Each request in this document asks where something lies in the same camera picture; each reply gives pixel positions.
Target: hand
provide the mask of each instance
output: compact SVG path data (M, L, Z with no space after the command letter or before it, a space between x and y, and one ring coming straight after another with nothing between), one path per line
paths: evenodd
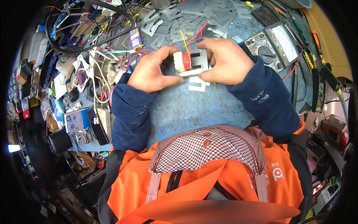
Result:
M166 46L142 57L127 85L147 93L153 93L167 86L184 82L183 77L164 76L160 70L160 64L163 60L178 51L180 50L176 47Z
M255 64L241 47L229 39L205 39L198 44L198 48L207 50L213 67L199 74L199 78L206 82L236 85L244 80Z

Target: navy blue sleeve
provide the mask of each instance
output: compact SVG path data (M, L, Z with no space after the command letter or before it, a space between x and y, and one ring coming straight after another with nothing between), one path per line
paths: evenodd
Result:
M150 132L149 106L157 93L137 90L127 81L125 73L112 92L112 113L116 119L112 128L113 148L120 151L142 151L147 145Z
M255 65L243 82L226 86L257 120L259 128L272 137L288 136L300 128L300 119L281 77L264 66L261 57L250 56Z

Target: smartphone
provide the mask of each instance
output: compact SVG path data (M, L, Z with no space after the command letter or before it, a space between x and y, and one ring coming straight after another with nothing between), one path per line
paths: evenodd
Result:
M78 71L80 68L83 68L82 62L80 62L79 66L78 66L78 68L76 70L77 71L76 72L76 77L77 77L77 80L78 80L78 85L81 86L81 87L78 88L78 91L83 92L84 88L86 87L86 85L83 85L83 84L88 82L88 77L87 77L86 72L79 72Z
M99 122L96 122L96 114L93 108L87 111L87 116L90 121L92 131L95 134L100 146L107 145L109 143L107 135L102 127L101 121L98 119Z

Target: light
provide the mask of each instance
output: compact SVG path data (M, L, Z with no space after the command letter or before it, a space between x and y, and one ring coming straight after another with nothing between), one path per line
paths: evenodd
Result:
M16 152L20 150L20 146L19 145L8 145L8 150L9 152Z

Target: logo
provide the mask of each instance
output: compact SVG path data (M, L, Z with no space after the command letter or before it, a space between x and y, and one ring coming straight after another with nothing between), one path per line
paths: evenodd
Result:
M274 171L272 172L272 175L274 176L275 181L277 181L277 178L280 178L280 177L282 177L282 179L284 178L282 176L282 171L280 168L275 168Z

